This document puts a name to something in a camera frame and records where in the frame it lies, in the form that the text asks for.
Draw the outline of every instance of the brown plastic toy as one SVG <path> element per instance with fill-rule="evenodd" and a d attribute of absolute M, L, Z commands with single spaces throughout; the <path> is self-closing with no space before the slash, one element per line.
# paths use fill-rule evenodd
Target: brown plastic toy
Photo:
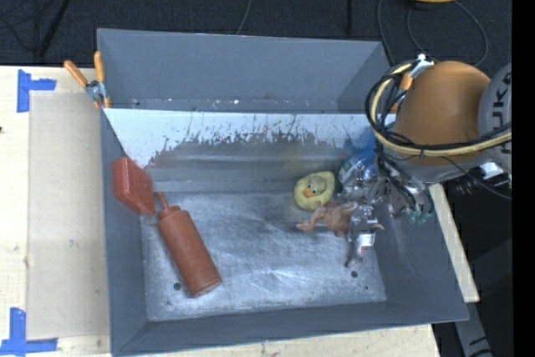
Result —
<path fill-rule="evenodd" d="M 206 250 L 201 235 L 191 220 L 190 213 L 179 206 L 167 205 L 158 192 L 164 209 L 158 213 L 158 230 L 186 285 L 187 292 L 197 298 L 222 283 L 216 265 Z"/>
<path fill-rule="evenodd" d="M 311 232 L 316 227 L 317 222 L 322 222 L 337 237 L 341 237 L 348 231 L 349 218 L 358 206 L 359 204 L 354 201 L 335 207 L 322 207 L 316 203 L 316 210 L 312 213 L 312 217 L 306 222 L 299 223 L 297 229 Z"/>
<path fill-rule="evenodd" d="M 128 156 L 112 162 L 114 195 L 137 214 L 152 214 L 156 200 L 150 176 Z"/>

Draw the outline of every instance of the toy figure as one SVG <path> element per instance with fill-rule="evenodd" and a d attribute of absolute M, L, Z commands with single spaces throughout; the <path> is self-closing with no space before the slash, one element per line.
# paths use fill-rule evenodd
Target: toy figure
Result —
<path fill-rule="evenodd" d="M 359 206 L 356 202 L 346 202 L 336 207 L 322 207 L 316 202 L 316 209 L 312 217 L 306 222 L 299 223 L 297 228 L 301 231 L 310 232 L 316 227 L 317 222 L 322 222 L 337 237 L 342 237 L 349 227 L 351 213 Z"/>

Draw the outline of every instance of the red bottle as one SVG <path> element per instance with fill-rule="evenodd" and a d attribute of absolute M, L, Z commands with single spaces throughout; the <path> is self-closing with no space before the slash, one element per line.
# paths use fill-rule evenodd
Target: red bottle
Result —
<path fill-rule="evenodd" d="M 179 206 L 167 205 L 161 192 L 158 196 L 164 209 L 158 213 L 158 230 L 175 262 L 187 292 L 197 298 L 222 283 L 216 265 L 206 249 L 190 213 Z"/>

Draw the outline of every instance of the black floor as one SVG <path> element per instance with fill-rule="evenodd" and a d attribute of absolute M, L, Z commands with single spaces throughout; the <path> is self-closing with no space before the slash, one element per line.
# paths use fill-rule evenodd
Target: black floor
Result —
<path fill-rule="evenodd" d="M 383 40 L 391 63 L 423 49 L 439 60 L 476 64 L 489 77 L 512 61 L 512 0 L 423 9 L 410 0 L 0 0 L 0 64 L 59 66 L 71 59 L 92 66 L 97 28 Z M 471 263 L 512 238 L 509 200 L 484 189 L 471 196 L 449 191 L 448 198 Z M 478 309 L 495 356 L 512 355 L 512 276 L 505 271 L 492 273 L 500 283 L 475 273 L 492 286 L 481 291 Z M 453 326 L 435 328 L 442 356 L 461 355 Z"/>

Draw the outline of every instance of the blue object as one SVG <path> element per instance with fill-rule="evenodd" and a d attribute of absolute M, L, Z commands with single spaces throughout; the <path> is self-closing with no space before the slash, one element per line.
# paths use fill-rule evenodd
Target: blue object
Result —
<path fill-rule="evenodd" d="M 57 339 L 26 340 L 26 312 L 19 308 L 9 309 L 9 339 L 2 339 L 0 355 L 17 355 L 24 357 L 26 353 L 43 353 L 55 351 Z"/>
<path fill-rule="evenodd" d="M 23 70 L 18 70 L 18 94 L 17 112 L 28 112 L 30 110 L 30 91 L 53 91 L 56 88 L 56 81 L 53 79 L 32 80 L 32 75 Z"/>

